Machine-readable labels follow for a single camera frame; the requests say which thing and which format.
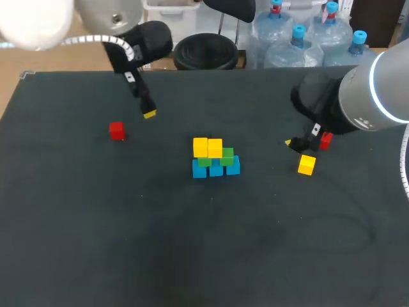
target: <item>water bottle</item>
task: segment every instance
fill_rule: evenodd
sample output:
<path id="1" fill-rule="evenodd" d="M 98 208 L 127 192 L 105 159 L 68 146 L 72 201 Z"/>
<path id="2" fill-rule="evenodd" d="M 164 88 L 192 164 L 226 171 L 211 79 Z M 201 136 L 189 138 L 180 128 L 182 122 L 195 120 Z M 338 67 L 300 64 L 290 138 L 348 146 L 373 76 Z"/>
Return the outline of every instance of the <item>water bottle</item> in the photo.
<path id="1" fill-rule="evenodd" d="M 282 0 L 271 0 L 269 12 L 260 13 L 250 25 L 247 68 L 263 68 L 267 49 L 278 40 L 291 36 L 293 20 L 281 12 Z"/>
<path id="2" fill-rule="evenodd" d="M 324 53 L 316 44 L 304 40 L 305 26 L 293 28 L 290 41 L 271 46 L 266 53 L 265 68 L 322 66 Z"/>
<path id="3" fill-rule="evenodd" d="M 337 18 L 338 4 L 327 3 L 328 17 L 315 17 L 307 34 L 307 39 L 316 42 L 328 55 L 331 52 L 347 50 L 352 41 L 352 28 L 341 18 Z"/>
<path id="4" fill-rule="evenodd" d="M 376 54 L 366 47 L 366 32 L 356 31 L 353 34 L 352 45 L 347 51 L 339 51 L 325 56 L 324 66 L 361 65 L 372 63 Z"/>

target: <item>white cable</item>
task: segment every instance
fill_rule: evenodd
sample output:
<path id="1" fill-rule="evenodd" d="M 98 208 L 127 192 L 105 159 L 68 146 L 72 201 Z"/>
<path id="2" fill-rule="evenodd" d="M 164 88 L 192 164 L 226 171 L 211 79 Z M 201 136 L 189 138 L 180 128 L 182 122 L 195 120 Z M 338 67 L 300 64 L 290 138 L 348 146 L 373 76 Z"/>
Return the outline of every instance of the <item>white cable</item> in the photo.
<path id="1" fill-rule="evenodd" d="M 132 61 L 135 58 L 135 52 L 132 47 L 124 40 L 108 35 L 86 35 L 86 36 L 76 36 L 70 37 L 66 40 L 63 40 L 61 43 L 62 46 L 66 45 L 75 45 L 77 43 L 92 43 L 92 42 L 104 42 L 104 43 L 114 43 L 115 45 L 120 46 L 127 55 L 128 61 Z M 0 49 L 10 49 L 15 48 L 12 43 L 0 42 Z"/>
<path id="2" fill-rule="evenodd" d="M 399 167 L 401 169 L 403 188 L 405 189 L 406 196 L 409 198 L 409 183 L 408 183 L 408 177 L 406 176 L 406 149 L 408 148 L 408 140 L 409 140 L 409 125 L 406 126 L 405 133 L 403 134 L 402 146 L 401 146 L 401 157 L 399 159 Z"/>

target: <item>blue bottle cap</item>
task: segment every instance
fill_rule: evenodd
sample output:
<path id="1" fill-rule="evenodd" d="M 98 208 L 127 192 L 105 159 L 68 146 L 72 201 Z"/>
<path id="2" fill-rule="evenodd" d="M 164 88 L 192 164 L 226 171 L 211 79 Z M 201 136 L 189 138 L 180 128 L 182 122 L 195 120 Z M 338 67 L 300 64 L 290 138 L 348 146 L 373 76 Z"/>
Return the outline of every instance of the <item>blue bottle cap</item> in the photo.
<path id="1" fill-rule="evenodd" d="M 329 14 L 336 13 L 338 11 L 338 3 L 328 2 L 327 3 L 327 11 L 328 11 Z"/>
<path id="2" fill-rule="evenodd" d="M 293 38 L 304 38 L 305 27 L 301 24 L 297 24 L 293 28 Z"/>
<path id="3" fill-rule="evenodd" d="M 362 45 L 365 43 L 366 38 L 367 38 L 367 34 L 365 31 L 355 31 L 353 33 L 352 42 Z"/>

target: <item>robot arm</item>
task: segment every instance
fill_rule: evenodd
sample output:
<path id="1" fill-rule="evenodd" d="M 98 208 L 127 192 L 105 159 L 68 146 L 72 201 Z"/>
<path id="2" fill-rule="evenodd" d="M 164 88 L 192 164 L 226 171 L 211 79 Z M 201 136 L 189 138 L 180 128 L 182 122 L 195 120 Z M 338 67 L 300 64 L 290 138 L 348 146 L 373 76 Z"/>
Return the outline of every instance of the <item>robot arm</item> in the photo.
<path id="1" fill-rule="evenodd" d="M 339 105 L 356 128 L 377 131 L 409 123 L 409 40 L 347 73 Z"/>
<path id="2" fill-rule="evenodd" d="M 61 43 L 102 42 L 114 71 L 124 75 L 134 97 L 141 99 L 144 117 L 155 116 L 156 106 L 139 67 L 171 52 L 169 28 L 155 21 L 138 25 L 143 12 L 140 0 L 76 0 L 75 7 L 94 35 L 65 39 L 73 0 L 0 0 L 0 33 L 9 41 L 0 43 L 0 48 L 41 51 Z"/>

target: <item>black tablecloth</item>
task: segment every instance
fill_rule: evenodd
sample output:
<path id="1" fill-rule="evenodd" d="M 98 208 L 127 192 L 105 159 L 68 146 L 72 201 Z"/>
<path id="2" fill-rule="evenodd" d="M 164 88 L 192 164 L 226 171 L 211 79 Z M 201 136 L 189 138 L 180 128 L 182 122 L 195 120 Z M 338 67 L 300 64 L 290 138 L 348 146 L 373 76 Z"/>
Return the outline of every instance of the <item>black tablecloth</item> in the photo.
<path id="1" fill-rule="evenodd" d="M 120 75 L 27 75 L 0 121 L 0 305 L 406 306 L 403 129 L 335 137 L 299 175 L 289 91 L 313 71 L 146 73 L 149 121 Z M 198 136 L 242 174 L 192 179 Z"/>

